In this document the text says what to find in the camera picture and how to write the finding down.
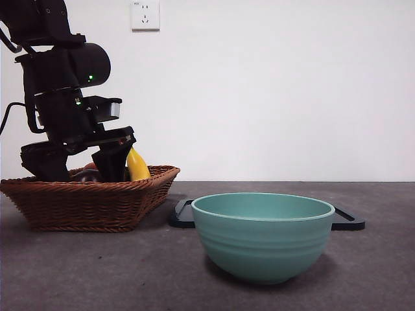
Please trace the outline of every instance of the brown basket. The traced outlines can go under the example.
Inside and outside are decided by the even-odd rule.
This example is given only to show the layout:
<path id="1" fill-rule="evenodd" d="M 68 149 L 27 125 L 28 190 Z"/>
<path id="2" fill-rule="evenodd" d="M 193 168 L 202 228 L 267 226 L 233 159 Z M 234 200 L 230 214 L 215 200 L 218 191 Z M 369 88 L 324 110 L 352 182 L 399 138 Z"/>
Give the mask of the brown basket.
<path id="1" fill-rule="evenodd" d="M 151 178 L 121 183 L 2 180 L 8 196 L 35 231 L 126 232 L 165 201 L 180 169 L 148 167 Z M 71 175 L 82 169 L 71 170 Z"/>

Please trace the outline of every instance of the green bowl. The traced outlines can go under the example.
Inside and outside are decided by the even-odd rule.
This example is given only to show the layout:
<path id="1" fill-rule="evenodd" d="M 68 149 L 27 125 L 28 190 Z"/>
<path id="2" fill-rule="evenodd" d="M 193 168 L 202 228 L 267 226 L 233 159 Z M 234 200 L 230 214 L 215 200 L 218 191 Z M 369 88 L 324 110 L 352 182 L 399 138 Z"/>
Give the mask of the green bowl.
<path id="1" fill-rule="evenodd" d="M 335 208 L 288 194 L 238 192 L 192 202 L 196 230 L 210 259 L 246 281 L 277 284 L 322 254 Z"/>

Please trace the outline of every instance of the wall socket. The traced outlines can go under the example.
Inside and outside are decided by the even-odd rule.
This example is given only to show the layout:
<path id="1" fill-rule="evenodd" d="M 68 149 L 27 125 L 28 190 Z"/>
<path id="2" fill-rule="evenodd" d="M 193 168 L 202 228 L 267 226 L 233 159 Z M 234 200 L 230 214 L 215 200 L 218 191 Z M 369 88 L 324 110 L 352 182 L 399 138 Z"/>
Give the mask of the wall socket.
<path id="1" fill-rule="evenodd" d="M 131 4 L 131 28 L 132 30 L 159 30 L 159 0 L 134 1 Z"/>

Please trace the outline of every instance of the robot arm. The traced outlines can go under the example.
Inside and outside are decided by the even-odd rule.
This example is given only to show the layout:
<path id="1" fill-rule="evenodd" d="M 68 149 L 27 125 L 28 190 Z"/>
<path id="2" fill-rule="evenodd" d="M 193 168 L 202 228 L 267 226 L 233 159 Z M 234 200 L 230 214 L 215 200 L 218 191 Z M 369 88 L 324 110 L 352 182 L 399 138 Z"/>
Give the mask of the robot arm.
<path id="1" fill-rule="evenodd" d="M 71 34 L 63 0 L 2 0 L 0 19 L 11 37 L 0 32 L 5 45 L 15 53 L 27 52 L 16 62 L 23 68 L 29 128 L 45 132 L 49 140 L 22 147 L 22 165 L 40 180 L 69 181 L 67 157 L 99 146 L 93 159 L 105 181 L 123 181 L 134 131 L 129 126 L 106 131 L 102 124 L 118 119 L 121 99 L 83 97 L 81 92 L 108 79 L 111 65 L 104 49 Z M 40 45 L 53 48 L 36 52 L 33 47 Z"/>

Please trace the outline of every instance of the banana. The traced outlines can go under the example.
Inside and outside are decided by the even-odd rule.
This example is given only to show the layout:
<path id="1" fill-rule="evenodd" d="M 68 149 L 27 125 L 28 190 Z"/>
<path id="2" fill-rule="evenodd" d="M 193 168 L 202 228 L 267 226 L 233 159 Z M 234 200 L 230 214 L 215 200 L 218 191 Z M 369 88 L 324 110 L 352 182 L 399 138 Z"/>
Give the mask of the banana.
<path id="1" fill-rule="evenodd" d="M 131 147 L 130 152 L 127 155 L 127 167 L 130 172 L 131 181 L 151 177 L 147 164 L 133 147 Z"/>

